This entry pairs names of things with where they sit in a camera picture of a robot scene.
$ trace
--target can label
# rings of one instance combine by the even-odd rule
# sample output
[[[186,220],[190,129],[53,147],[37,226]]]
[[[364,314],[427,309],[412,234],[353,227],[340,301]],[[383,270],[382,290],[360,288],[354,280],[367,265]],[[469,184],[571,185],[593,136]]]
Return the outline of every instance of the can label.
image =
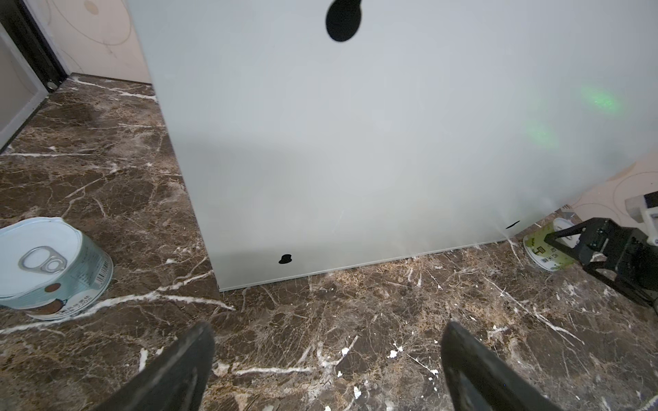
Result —
[[[557,271],[562,270],[570,264],[576,262],[573,258],[562,253],[552,245],[547,244],[544,238],[547,234],[555,232],[555,221],[550,222],[532,234],[523,238],[523,245],[530,258],[544,270]],[[559,227],[557,231],[568,227]]]
[[[110,256],[82,234],[82,246],[76,258],[57,278],[39,289],[16,298],[0,300],[0,304],[24,310],[40,320],[68,317],[96,301],[112,278]]]

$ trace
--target black door frame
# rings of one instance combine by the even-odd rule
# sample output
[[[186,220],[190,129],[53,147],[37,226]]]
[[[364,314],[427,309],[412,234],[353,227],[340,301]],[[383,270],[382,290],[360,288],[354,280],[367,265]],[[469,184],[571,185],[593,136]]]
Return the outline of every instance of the black door frame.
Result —
[[[46,90],[54,92],[68,74],[23,0],[0,0],[0,24]]]

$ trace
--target brown marble floor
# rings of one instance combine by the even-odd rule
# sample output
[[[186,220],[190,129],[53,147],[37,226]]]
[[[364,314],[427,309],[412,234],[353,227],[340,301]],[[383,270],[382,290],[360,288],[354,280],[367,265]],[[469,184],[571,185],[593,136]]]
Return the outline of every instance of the brown marble floor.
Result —
[[[0,410],[90,410],[199,320],[207,411],[450,410],[430,372],[450,319],[565,410],[658,391],[655,313],[576,267],[537,269],[518,240],[219,293],[152,96],[73,75],[0,155],[0,227],[62,216],[115,263],[93,315],[0,310]]]

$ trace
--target wall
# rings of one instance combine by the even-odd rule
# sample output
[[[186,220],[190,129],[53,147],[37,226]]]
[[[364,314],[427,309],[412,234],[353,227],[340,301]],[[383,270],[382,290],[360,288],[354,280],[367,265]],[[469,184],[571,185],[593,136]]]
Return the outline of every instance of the wall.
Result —
[[[150,83],[122,0],[25,0],[69,71]]]
[[[583,220],[612,218],[622,226],[638,227],[645,231],[644,224],[628,216],[624,200],[654,191],[658,191],[658,151],[644,155],[605,183],[594,186],[574,199],[571,205]]]

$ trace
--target pull tab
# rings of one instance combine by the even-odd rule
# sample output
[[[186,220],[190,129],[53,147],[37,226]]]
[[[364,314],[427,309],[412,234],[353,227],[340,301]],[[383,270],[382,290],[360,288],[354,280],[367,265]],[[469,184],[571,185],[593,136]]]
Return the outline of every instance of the pull tab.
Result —
[[[45,259],[41,265],[36,267],[27,267],[25,265],[25,260],[38,250],[46,250],[50,255]],[[29,250],[25,253],[24,256],[20,257],[18,261],[18,267],[24,271],[35,272],[39,274],[57,274],[62,272],[66,268],[66,259],[57,251],[53,250],[52,247],[47,245],[42,245],[40,247],[35,247],[32,250]]]

